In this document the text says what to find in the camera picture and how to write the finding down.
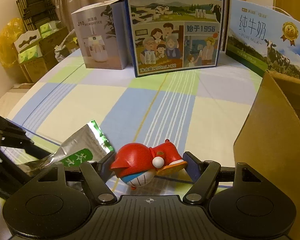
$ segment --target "screw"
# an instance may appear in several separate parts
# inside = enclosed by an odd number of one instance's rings
[[[191,202],[199,201],[201,199],[201,196],[197,193],[191,193],[186,196],[187,200]]]
[[[98,199],[102,202],[109,202],[114,199],[114,196],[112,194],[105,193],[105,194],[100,194],[98,196]]]

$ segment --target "silver foil packet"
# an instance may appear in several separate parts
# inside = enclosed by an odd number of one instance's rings
[[[52,163],[62,162],[65,167],[69,167],[79,166],[89,160],[98,162],[113,150],[100,127],[92,120],[65,140],[55,153],[18,166],[33,177]]]

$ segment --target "doraemon face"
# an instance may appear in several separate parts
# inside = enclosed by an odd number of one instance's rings
[[[127,175],[121,178],[121,180],[131,187],[141,187],[148,184],[151,179],[156,175],[156,170],[151,169],[131,175]]]

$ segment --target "red figurine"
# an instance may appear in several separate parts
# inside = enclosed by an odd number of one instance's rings
[[[132,189],[148,184],[155,175],[167,175],[185,168],[185,162],[168,139],[151,148],[128,143],[116,154],[110,170]]]

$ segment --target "bed sheet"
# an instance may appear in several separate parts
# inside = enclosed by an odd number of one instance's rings
[[[168,138],[181,155],[190,151],[200,160],[234,166],[233,143],[260,82],[261,77],[225,53],[215,68],[135,78],[132,67],[86,69],[77,50],[29,90],[8,119],[50,152],[94,119],[115,150],[130,142],[153,147]],[[2,150],[15,163],[33,160],[23,150]],[[115,176],[107,185],[117,196],[182,197],[191,183],[183,170],[135,191]]]

